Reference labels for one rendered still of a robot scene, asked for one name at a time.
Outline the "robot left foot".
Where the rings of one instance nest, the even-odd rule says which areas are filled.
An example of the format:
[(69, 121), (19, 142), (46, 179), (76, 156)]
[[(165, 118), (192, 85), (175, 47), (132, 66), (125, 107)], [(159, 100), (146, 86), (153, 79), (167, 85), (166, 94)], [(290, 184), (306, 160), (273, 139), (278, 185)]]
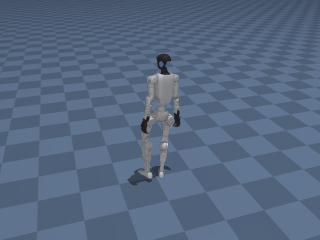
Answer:
[(147, 178), (149, 179), (152, 179), (153, 178), (153, 174), (151, 172), (148, 171), (148, 173), (145, 172), (145, 170), (143, 169), (139, 169), (138, 172), (141, 174), (141, 175), (144, 175), (146, 176)]

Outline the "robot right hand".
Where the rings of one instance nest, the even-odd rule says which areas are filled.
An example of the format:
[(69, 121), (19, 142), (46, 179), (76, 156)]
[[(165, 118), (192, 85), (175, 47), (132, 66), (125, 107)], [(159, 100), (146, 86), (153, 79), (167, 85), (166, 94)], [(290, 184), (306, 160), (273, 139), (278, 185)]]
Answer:
[(175, 114), (174, 113), (174, 120), (175, 120), (175, 122), (174, 122), (174, 127), (179, 127), (180, 126), (180, 124), (181, 124), (181, 121), (180, 121), (180, 116), (179, 116), (179, 114), (180, 114), (180, 111), (179, 110), (177, 110), (177, 114)]

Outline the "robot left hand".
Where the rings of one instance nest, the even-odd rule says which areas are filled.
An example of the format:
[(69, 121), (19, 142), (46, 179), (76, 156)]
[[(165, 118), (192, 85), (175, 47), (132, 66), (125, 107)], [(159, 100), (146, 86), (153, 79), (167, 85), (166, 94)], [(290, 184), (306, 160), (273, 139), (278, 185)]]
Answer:
[(148, 134), (147, 132), (147, 122), (149, 121), (149, 116), (146, 117), (146, 120), (143, 118), (143, 122), (141, 123), (141, 130), (143, 133)]

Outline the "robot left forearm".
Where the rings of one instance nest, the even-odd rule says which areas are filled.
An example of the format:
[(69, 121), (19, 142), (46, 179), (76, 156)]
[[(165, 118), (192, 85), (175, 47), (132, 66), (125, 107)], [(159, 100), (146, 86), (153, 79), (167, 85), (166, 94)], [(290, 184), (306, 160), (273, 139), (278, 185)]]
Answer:
[(148, 116), (150, 118), (151, 108), (152, 108), (152, 104), (150, 103), (150, 97), (146, 96), (145, 97), (145, 110), (144, 110), (143, 119), (146, 120)]

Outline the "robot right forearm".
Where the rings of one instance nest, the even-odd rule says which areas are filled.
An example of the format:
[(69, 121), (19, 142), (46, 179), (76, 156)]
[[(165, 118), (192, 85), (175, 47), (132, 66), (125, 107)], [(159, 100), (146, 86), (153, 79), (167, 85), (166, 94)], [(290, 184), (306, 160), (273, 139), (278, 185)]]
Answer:
[(179, 110), (179, 96), (178, 97), (176, 97), (176, 98), (173, 98), (172, 99), (172, 101), (173, 101), (173, 112), (175, 113), (175, 114), (177, 114), (177, 111)]

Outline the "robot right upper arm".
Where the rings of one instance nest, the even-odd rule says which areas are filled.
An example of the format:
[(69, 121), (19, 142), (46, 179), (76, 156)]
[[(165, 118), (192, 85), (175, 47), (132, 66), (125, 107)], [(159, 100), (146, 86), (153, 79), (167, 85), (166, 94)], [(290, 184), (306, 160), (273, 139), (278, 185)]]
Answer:
[(174, 75), (174, 90), (173, 90), (173, 97), (177, 98), (179, 96), (178, 90), (179, 90), (179, 76), (177, 74)]

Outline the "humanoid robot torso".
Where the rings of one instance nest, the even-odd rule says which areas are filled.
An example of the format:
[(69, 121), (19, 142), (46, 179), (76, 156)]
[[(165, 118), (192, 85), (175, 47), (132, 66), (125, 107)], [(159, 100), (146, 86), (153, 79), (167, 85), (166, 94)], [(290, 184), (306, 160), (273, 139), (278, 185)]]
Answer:
[[(160, 71), (161, 73), (161, 71)], [(154, 87), (154, 101), (157, 103), (157, 108), (153, 113), (156, 114), (156, 122), (163, 122), (168, 119), (169, 111), (166, 110), (165, 104), (170, 103), (174, 94), (174, 74), (169, 70), (168, 75), (163, 75), (157, 72), (157, 82)]]

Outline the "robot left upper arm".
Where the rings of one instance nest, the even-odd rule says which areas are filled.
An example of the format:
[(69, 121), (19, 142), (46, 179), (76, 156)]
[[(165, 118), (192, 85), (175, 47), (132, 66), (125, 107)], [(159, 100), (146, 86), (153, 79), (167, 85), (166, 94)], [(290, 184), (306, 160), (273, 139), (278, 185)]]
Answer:
[(155, 83), (157, 82), (158, 76), (152, 75), (147, 78), (147, 91), (150, 97), (150, 103), (154, 101), (154, 93), (155, 93)]

